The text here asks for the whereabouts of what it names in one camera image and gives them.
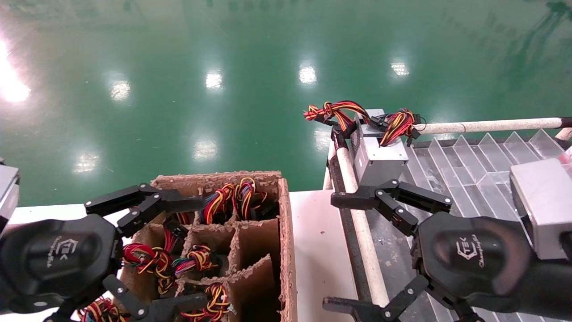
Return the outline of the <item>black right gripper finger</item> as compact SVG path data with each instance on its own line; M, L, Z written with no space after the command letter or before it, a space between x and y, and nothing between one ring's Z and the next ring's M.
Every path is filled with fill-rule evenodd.
M407 237L416 237L420 221L405 209L407 204L438 216L451 216L452 199L396 179L379 186L360 186L355 192L334 192L331 205L339 209L376 210Z
M349 298L325 297L322 307L329 312L349 314L356 322L400 322L402 313L430 288L431 279L417 275L407 286L390 300L386 306Z

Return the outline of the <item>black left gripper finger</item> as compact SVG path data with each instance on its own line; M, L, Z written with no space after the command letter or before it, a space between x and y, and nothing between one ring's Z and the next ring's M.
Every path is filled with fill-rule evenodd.
M101 217L127 209L129 212L117 221L123 237L132 237L163 212L194 212L205 207L206 198L202 195L183 196L176 189L160 190L146 183L98 196L84 204L86 214Z
M103 286L130 313L131 322L173 322L183 312L206 308L210 300L205 293L194 293L172 298L160 298L144 304L115 275L103 279Z

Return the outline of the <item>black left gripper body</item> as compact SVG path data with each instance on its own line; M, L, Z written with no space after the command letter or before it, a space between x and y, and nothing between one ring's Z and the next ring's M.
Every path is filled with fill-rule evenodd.
M0 246L2 314L81 309L120 269L121 235L98 215L10 226Z

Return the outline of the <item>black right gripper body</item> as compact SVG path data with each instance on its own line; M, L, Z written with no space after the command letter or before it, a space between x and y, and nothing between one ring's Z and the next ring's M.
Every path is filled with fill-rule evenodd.
M571 263L539 259L516 221L433 214L417 226L412 256L447 308L571 320Z

